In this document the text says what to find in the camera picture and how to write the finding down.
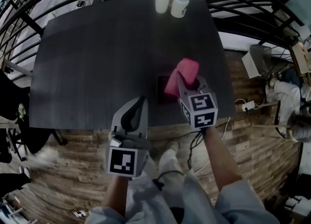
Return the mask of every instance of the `pink sponge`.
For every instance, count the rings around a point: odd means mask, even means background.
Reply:
[[[182,74],[188,85],[192,85],[196,75],[198,74],[198,71],[199,63],[192,61],[188,58],[183,58],[172,72],[169,81],[167,82],[167,85],[164,89],[164,92],[166,94],[172,94],[180,97],[177,84],[177,72],[180,72]]]

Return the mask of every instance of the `wooden floor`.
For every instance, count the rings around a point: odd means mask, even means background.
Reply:
[[[262,82],[248,79],[241,62],[240,53],[226,52],[236,99],[254,100],[261,104],[264,99]],[[242,102],[237,102],[237,109]],[[224,143],[239,164],[243,176],[248,178],[259,197],[269,199],[277,194],[283,186],[287,173],[291,172],[299,157],[300,144],[281,139],[277,132],[270,129],[250,127],[250,123],[273,123],[275,107],[252,110],[244,120],[230,123]],[[243,118],[245,112],[237,110],[237,116]],[[217,128],[223,134],[225,126]],[[153,142],[152,157],[159,160],[165,150],[168,138],[187,133],[187,125],[151,128],[149,138]],[[88,210],[99,206],[109,184],[110,176],[104,170],[104,147],[108,131],[64,131],[68,139],[64,147],[58,146],[51,137],[46,146],[35,155],[26,155],[27,161],[21,163],[16,157],[9,164],[1,164],[1,172],[18,172],[20,165],[31,168],[32,182],[26,187],[49,202],[53,207],[23,189],[10,194],[10,199],[17,207],[24,208],[24,215],[29,220],[39,219],[39,223],[83,223],[76,218],[73,211]],[[180,139],[181,149],[177,158],[187,172],[187,159],[192,136]],[[192,166],[195,171],[202,168],[208,161],[203,144],[195,148]],[[199,181],[215,203],[218,190],[210,164],[201,169],[197,176]]]

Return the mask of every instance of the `black cable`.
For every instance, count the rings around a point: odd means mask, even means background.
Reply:
[[[293,68],[293,66],[291,66],[290,68],[288,68],[288,69],[282,71],[282,73],[284,73],[284,72],[286,72],[286,71],[288,71],[288,70],[290,70],[290,69],[292,69],[292,68]]]
[[[229,123],[232,123],[232,122],[235,122],[235,121],[242,121],[242,120],[246,119],[247,116],[248,116],[248,110],[246,110],[246,114],[245,114],[245,116],[244,116],[243,118],[230,120],[230,121],[228,122],[228,124],[229,124]],[[218,128],[218,127],[220,127],[220,126],[222,126],[222,125],[226,125],[226,124],[227,124],[227,122],[222,123],[222,124],[220,124],[220,125],[217,125],[215,128]]]
[[[195,147],[197,147],[197,146],[201,143],[201,141],[203,140],[203,138],[202,138],[202,140],[198,143],[198,140],[199,140],[199,138],[203,135],[203,133],[204,133],[204,131],[201,129],[200,132],[199,132],[199,133],[194,137],[194,139],[191,141],[190,148],[189,148],[189,150],[190,150],[189,158],[188,158],[188,160],[187,160],[187,165],[188,165],[189,170],[192,168],[192,166],[191,166],[191,162],[192,162],[192,160],[191,160],[191,159],[192,159],[192,150],[193,150]]]
[[[186,134],[183,134],[181,136],[178,136],[178,137],[172,137],[172,138],[162,138],[162,139],[156,139],[156,140],[151,140],[151,141],[163,141],[163,140],[172,140],[172,139],[178,139],[178,138],[182,138],[182,137],[185,137],[185,136],[188,136],[192,133],[198,133],[200,131],[192,131],[192,132],[189,132],[189,133],[186,133]]]
[[[286,48],[284,48],[284,50],[283,50],[283,52],[282,52],[282,54],[281,54],[281,56],[280,56],[279,58],[282,57],[282,55],[284,54],[285,50],[286,50]],[[278,63],[278,61],[276,61],[276,63],[273,65],[272,69],[268,72],[268,74],[266,75],[266,77],[264,78],[264,80],[266,80],[266,79],[269,77],[269,74],[272,72],[272,70],[273,70],[274,67],[277,65],[277,63]]]
[[[163,172],[160,174],[160,176],[157,178],[157,180],[160,180],[160,178],[168,173],[178,173],[178,174],[181,174],[181,175],[184,175],[182,172],[178,171],[178,170],[175,170],[175,171],[168,171],[168,172]]]
[[[278,73],[279,73],[282,69],[284,69],[287,65],[288,65],[288,64],[285,64],[281,69],[279,69],[279,70],[276,72],[276,74],[275,74],[274,76],[271,75],[270,78],[269,78],[268,80],[271,80],[272,78],[278,76]]]

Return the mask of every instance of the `dark gray table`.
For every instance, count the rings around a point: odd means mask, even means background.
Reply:
[[[206,4],[159,15],[155,0],[112,0],[49,21],[35,60],[30,126],[104,129],[127,101],[145,95],[149,126],[185,123],[177,103],[157,103],[157,76],[187,57],[216,93],[218,117],[235,115],[224,50]]]

